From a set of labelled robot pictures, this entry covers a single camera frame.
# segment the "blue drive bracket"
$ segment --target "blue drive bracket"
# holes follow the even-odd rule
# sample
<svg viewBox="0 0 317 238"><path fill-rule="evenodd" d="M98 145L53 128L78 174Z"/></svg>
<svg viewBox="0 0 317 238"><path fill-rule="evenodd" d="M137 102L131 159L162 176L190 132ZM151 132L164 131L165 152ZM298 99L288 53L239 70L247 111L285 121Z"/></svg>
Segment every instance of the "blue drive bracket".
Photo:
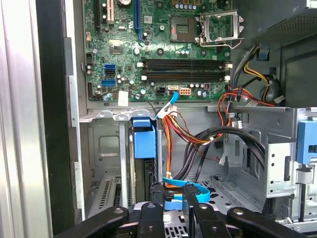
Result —
<svg viewBox="0 0 317 238"><path fill-rule="evenodd" d="M149 118L132 120L134 127L134 158L156 158L156 130Z"/></svg>
<svg viewBox="0 0 317 238"><path fill-rule="evenodd" d="M317 121L304 120L298 126L297 162L308 165L317 158Z"/></svg>

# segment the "blue sata port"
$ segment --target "blue sata port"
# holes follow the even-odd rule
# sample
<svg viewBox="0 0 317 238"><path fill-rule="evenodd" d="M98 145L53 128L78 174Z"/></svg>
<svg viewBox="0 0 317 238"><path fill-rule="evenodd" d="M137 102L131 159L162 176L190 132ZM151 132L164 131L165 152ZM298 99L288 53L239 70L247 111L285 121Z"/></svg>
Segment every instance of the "blue sata port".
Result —
<svg viewBox="0 0 317 238"><path fill-rule="evenodd" d="M104 66L104 69L105 69L105 74L115 74L116 67L115 67L115 64L113 63L106 63Z"/></svg>
<svg viewBox="0 0 317 238"><path fill-rule="evenodd" d="M114 79L101 80L101 85L104 87L115 86L115 80Z"/></svg>

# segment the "screw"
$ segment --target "screw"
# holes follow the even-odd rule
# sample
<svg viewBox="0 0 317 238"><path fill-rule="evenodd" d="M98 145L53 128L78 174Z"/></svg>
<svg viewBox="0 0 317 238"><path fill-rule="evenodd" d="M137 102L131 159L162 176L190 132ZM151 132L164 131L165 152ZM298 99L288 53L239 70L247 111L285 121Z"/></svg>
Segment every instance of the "screw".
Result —
<svg viewBox="0 0 317 238"><path fill-rule="evenodd" d="M234 209L233 212L239 216L243 215L243 211L241 211L240 209Z"/></svg>
<svg viewBox="0 0 317 238"><path fill-rule="evenodd" d="M120 209L120 208L117 208L117 209L115 209L115 211L114 211L114 213L115 214L120 214L120 213L122 213L123 211Z"/></svg>
<svg viewBox="0 0 317 238"><path fill-rule="evenodd" d="M199 207L200 207L201 209L207 209L207 206L206 206L205 204L199 204Z"/></svg>

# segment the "motherboard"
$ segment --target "motherboard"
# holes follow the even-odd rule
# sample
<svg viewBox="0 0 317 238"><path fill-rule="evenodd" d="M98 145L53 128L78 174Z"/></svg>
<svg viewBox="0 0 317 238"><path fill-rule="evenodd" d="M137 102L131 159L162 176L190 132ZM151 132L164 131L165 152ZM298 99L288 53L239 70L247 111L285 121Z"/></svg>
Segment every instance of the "motherboard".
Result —
<svg viewBox="0 0 317 238"><path fill-rule="evenodd" d="M92 101L217 100L230 75L229 47L202 47L199 16L229 0L84 0L86 79ZM231 18L212 19L213 39L231 35Z"/></svg>

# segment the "green circuit board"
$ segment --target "green circuit board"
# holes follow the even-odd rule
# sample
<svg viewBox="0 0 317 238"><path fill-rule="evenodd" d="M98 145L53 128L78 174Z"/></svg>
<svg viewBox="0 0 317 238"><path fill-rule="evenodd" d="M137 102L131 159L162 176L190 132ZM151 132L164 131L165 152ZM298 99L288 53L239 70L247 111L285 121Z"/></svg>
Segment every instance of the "green circuit board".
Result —
<svg viewBox="0 0 317 238"><path fill-rule="evenodd" d="M190 90L181 94L179 100L217 100L224 92L223 81L206 78L202 81L186 78L142 80L144 68L139 64L144 58L229 61L229 47L201 47L195 37L200 32L196 18L200 13L230 10L231 2L225 1L219 8L219 0L138 0L136 14L134 1L84 0L89 100L117 101L119 91L128 92L129 101L167 100L173 91L180 89ZM109 20L109 14L113 14L113 21ZM137 30L136 16L139 19ZM214 38L230 35L231 18L212 22L210 32ZM114 67L110 75L105 72L105 64Z"/></svg>

